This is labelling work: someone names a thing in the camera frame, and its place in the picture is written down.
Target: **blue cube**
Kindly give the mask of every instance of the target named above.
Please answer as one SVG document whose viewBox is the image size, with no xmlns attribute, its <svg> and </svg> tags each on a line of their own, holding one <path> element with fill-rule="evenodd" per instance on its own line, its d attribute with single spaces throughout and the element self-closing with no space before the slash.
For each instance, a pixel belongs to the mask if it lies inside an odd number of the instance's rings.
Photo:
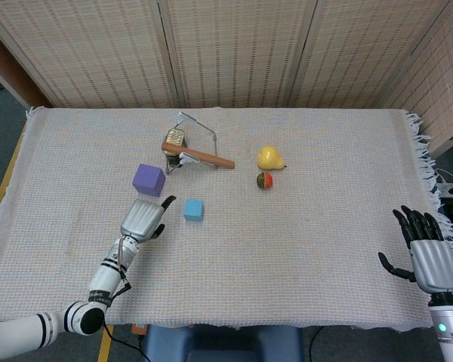
<svg viewBox="0 0 453 362">
<path fill-rule="evenodd" d="M 196 198 L 188 198 L 184 201 L 184 218 L 189 221 L 203 220 L 203 201 Z"/>
</svg>

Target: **black cable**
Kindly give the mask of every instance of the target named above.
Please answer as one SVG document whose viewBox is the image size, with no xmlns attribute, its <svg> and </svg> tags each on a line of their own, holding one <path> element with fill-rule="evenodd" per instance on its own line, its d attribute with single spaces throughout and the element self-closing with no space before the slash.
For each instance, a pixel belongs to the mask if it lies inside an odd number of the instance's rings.
<svg viewBox="0 0 453 362">
<path fill-rule="evenodd" d="M 143 350 L 143 340 L 144 340 L 144 335 L 141 334 L 138 338 L 138 341 L 139 341 L 139 349 L 142 351 Z"/>
<path fill-rule="evenodd" d="M 314 344 L 314 340 L 316 337 L 319 335 L 319 332 L 324 328 L 325 326 L 320 327 L 313 335 L 312 340 L 310 341 L 310 347 L 309 347 L 309 362 L 312 362 L 312 346 Z"/>
<path fill-rule="evenodd" d="M 129 347 L 129 348 L 133 348 L 133 349 L 135 349 L 136 351 L 139 351 L 139 353 L 141 353 L 141 354 L 143 355 L 143 357 L 146 358 L 146 360 L 147 360 L 148 362 L 151 362 L 151 360 L 148 358 L 148 356 L 146 356 L 146 355 L 143 353 L 143 351 L 141 351 L 138 347 L 136 347 L 136 346 L 134 346 L 134 345 L 130 345 L 129 343 L 126 343 L 126 342 L 124 342 L 124 341 L 121 341 L 121 340 L 119 340 L 119 339 L 114 338 L 114 337 L 111 335 L 111 332 L 109 331 L 109 328 L 108 328 L 107 325 L 106 325 L 106 321 L 103 322 L 103 325 L 104 325 L 104 328 L 106 329 L 107 335 L 109 336 L 109 338 L 111 338 L 112 341 L 117 342 L 117 343 L 121 343 L 122 345 L 125 345 L 125 346 L 127 346 L 127 347 Z"/>
<path fill-rule="evenodd" d="M 116 294 L 114 294 L 111 298 L 111 301 L 114 301 L 114 298 L 116 298 L 117 296 L 120 296 L 121 294 L 127 292 L 128 290 L 131 289 L 131 285 L 129 283 L 126 283 L 126 285 L 120 289 L 119 291 L 116 292 Z"/>
</svg>

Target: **purple cube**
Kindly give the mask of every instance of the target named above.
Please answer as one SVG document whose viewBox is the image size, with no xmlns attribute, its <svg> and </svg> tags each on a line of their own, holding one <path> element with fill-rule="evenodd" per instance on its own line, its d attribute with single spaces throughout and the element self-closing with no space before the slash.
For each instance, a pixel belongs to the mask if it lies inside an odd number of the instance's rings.
<svg viewBox="0 0 453 362">
<path fill-rule="evenodd" d="M 159 167 L 139 164 L 134 176 L 133 186 L 141 194 L 159 196 L 165 184 L 165 174 Z"/>
</svg>

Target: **robot finger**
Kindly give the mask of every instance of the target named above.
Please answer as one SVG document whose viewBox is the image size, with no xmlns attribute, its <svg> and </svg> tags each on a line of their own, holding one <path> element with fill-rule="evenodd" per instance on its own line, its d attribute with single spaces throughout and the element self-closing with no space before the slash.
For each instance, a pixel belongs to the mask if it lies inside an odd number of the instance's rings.
<svg viewBox="0 0 453 362">
<path fill-rule="evenodd" d="M 398 210 L 393 210 L 394 216 L 398 219 L 399 225 L 401 226 L 402 236 L 404 236 L 406 245 L 408 249 L 411 248 L 410 243 L 414 240 L 413 231 L 411 230 L 411 226 L 409 225 L 408 220 L 405 216 L 400 213 Z"/>
<path fill-rule="evenodd" d="M 423 216 L 423 214 L 421 214 L 419 211 L 416 211 L 416 210 L 413 210 L 413 214 L 416 217 L 416 220 L 419 222 L 421 231 L 423 232 L 422 237 L 426 240 L 433 240 L 434 235 L 431 232 L 431 227 L 428 224 L 428 221 Z"/>
<path fill-rule="evenodd" d="M 433 233 L 433 239 L 443 241 L 443 234 L 439 229 L 439 224 L 434 217 L 432 217 L 429 213 L 425 213 L 424 217 L 430 226 L 431 232 Z"/>
<path fill-rule="evenodd" d="M 401 206 L 401 210 L 406 214 L 406 218 L 409 221 L 411 230 L 413 231 L 413 237 L 415 240 L 423 240 L 423 232 L 421 231 L 421 225 L 417 222 L 416 216 L 411 210 L 405 205 Z"/>
<path fill-rule="evenodd" d="M 157 239 L 158 236 L 161 235 L 161 233 L 163 232 L 164 229 L 165 229 L 165 224 L 159 224 L 159 226 L 153 232 L 153 235 L 151 235 L 150 239 Z"/>
<path fill-rule="evenodd" d="M 166 209 L 168 209 L 169 205 L 171 205 L 171 202 L 173 202 L 174 200 L 176 200 L 176 196 L 173 196 L 173 195 L 168 196 L 166 198 L 166 200 L 164 200 L 163 203 L 161 204 L 162 208 L 165 209 L 165 211 L 166 211 Z"/>
<path fill-rule="evenodd" d="M 416 277 L 414 276 L 414 273 L 412 271 L 407 271 L 405 269 L 400 269 L 400 268 L 394 268 L 390 262 L 387 261 L 387 258 L 384 254 L 381 252 L 377 253 L 377 256 L 379 257 L 379 260 L 381 261 L 382 266 L 392 275 L 395 275 L 397 277 L 407 279 L 411 281 L 412 283 L 416 281 Z"/>
</svg>

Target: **woven screen panel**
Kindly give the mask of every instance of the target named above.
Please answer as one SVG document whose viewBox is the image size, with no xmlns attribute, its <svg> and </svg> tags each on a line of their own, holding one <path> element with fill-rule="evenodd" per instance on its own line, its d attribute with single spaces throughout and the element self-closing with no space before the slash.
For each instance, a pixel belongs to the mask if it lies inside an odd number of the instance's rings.
<svg viewBox="0 0 453 362">
<path fill-rule="evenodd" d="M 310 6 L 302 0 L 168 2 L 188 107 L 275 107 Z"/>
<path fill-rule="evenodd" d="M 0 22 L 55 106 L 173 105 L 148 2 L 0 1 Z"/>
<path fill-rule="evenodd" d="M 453 137 L 453 4 L 444 15 L 382 104 L 417 112 L 421 130 L 432 137 L 431 151 Z"/>
<path fill-rule="evenodd" d="M 444 0 L 326 0 L 291 104 L 369 108 L 443 4 Z"/>
</svg>

